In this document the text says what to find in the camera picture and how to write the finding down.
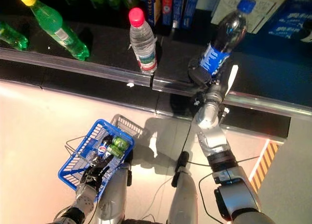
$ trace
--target blue bottle cap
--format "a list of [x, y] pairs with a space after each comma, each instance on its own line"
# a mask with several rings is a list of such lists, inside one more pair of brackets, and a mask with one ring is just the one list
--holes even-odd
[[255, 6], [255, 0], [240, 0], [237, 9], [243, 13], [250, 14]]

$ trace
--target blue shopping basket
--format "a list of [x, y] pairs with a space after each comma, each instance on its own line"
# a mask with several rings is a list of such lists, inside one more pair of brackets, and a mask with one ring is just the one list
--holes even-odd
[[103, 119], [99, 119], [94, 123], [88, 134], [83, 138], [78, 148], [59, 170], [58, 177], [72, 189], [76, 190], [84, 170], [89, 167], [89, 162], [97, 153], [98, 147], [101, 145], [102, 140], [107, 135], [119, 136], [123, 138], [129, 143], [129, 147], [124, 152], [124, 155], [121, 159], [114, 157], [109, 162], [108, 166], [110, 168], [103, 177], [102, 185], [98, 193], [98, 197], [101, 197], [104, 188], [113, 175], [114, 171], [134, 147], [134, 140], [128, 134], [122, 132], [120, 129], [109, 124]]

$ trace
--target shelf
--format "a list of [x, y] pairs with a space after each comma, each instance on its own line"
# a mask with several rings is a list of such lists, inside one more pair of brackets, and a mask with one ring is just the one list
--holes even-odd
[[69, 22], [91, 51], [86, 61], [78, 61], [48, 36], [33, 17], [1, 15], [0, 20], [24, 32], [30, 39], [27, 51], [10, 49], [7, 44], [0, 42], [0, 59], [150, 86], [151, 76], [139, 71], [133, 50], [128, 50], [128, 30]]
[[[72, 58], [69, 52], [38, 26], [30, 10], [22, 14], [20, 5], [16, 11], [12, 11], [14, 15], [0, 15], [0, 20], [24, 33], [30, 39], [29, 49], [17, 51], [1, 42], [0, 59], [106, 80], [132, 82], [187, 97], [199, 91], [190, 81], [187, 67], [190, 59], [198, 58], [205, 50], [207, 41], [215, 34], [216, 27], [210, 25], [210, 12], [197, 10], [190, 31], [171, 31], [161, 24], [154, 28], [158, 38], [158, 68], [151, 77], [140, 73], [132, 49], [128, 50], [127, 10], [92, 11], [89, 7], [84, 12], [83, 22], [78, 22], [77, 14], [84, 10], [71, 8], [64, 3], [57, 6], [59, 11], [65, 10], [62, 14], [69, 20], [67, 23], [90, 48], [91, 56], [86, 61]], [[74, 9], [78, 10], [77, 14], [73, 13]], [[262, 31], [257, 35], [247, 34], [232, 54], [232, 59], [239, 65], [239, 72], [225, 103], [311, 119], [312, 98], [307, 93], [307, 90], [312, 89], [309, 51], [311, 44], [268, 35]]]

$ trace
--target hazard stripe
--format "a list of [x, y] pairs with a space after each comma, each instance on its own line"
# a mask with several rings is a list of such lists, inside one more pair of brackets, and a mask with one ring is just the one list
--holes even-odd
[[253, 177], [250, 178], [250, 183], [256, 192], [260, 189], [261, 184], [265, 179], [265, 176], [269, 171], [271, 163], [279, 149], [279, 145], [273, 142], [270, 142], [269, 144], [266, 145], [267, 148], [265, 149], [264, 152], [262, 151], [261, 153], [262, 157], [259, 158], [257, 164], [255, 165], [256, 168], [253, 169], [254, 171]]

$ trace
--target yellow and black striped tape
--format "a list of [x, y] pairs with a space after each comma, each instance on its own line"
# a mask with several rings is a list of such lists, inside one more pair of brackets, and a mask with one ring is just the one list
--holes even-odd
[[249, 177], [250, 183], [252, 184], [254, 190], [257, 192], [264, 180], [271, 163], [278, 151], [279, 145], [270, 141], [267, 141], [264, 146], [260, 157], [253, 168], [251, 176]]

